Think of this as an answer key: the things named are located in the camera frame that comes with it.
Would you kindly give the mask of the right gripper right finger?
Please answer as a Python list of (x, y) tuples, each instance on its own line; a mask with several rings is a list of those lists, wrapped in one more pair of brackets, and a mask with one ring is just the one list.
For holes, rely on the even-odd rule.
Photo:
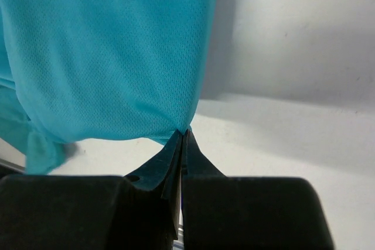
[(227, 177), (201, 152), (192, 131), (187, 130), (182, 141), (182, 179), (188, 177)]

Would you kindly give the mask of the teal t-shirt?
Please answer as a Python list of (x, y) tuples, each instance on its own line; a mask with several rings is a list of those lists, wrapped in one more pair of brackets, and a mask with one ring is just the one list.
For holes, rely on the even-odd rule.
[(1, 138), (28, 174), (85, 139), (185, 132), (216, 0), (1, 0)]

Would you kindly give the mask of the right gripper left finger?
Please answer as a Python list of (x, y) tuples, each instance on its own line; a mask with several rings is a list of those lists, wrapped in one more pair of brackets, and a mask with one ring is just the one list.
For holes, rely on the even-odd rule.
[(182, 141), (174, 132), (161, 151), (124, 176), (136, 191), (133, 230), (140, 223), (157, 239), (178, 239)]

